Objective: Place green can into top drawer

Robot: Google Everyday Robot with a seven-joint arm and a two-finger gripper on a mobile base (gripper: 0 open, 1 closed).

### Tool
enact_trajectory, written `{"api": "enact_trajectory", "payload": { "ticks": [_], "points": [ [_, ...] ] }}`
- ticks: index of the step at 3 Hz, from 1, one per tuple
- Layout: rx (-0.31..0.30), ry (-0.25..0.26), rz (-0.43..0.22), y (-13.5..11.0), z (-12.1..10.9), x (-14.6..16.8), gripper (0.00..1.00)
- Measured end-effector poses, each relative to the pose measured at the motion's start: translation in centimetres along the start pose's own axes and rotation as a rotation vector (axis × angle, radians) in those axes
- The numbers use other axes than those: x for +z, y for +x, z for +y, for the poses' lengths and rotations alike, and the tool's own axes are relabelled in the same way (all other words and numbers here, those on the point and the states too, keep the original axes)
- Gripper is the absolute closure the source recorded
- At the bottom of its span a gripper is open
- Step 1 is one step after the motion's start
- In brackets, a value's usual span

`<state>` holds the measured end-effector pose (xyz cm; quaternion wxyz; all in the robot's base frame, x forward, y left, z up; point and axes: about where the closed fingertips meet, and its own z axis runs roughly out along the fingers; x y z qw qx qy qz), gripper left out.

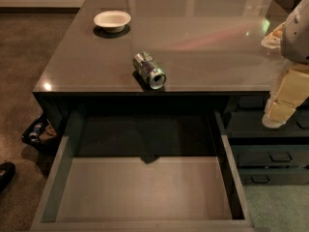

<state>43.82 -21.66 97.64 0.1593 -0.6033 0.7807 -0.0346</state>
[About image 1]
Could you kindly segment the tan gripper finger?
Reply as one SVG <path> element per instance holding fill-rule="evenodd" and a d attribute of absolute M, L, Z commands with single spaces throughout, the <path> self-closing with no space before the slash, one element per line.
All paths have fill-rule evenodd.
<path fill-rule="evenodd" d="M 267 128 L 278 129 L 309 98 L 309 66 L 293 64 L 280 71 L 269 94 L 262 123 Z"/>

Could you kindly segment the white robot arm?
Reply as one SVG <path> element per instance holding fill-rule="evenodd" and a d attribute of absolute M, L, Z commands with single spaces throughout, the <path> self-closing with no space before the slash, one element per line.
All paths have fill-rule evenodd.
<path fill-rule="evenodd" d="M 265 127 L 278 129 L 309 98 L 309 0 L 301 0 L 261 45 L 279 49 L 293 63 L 273 79 L 262 119 Z"/>

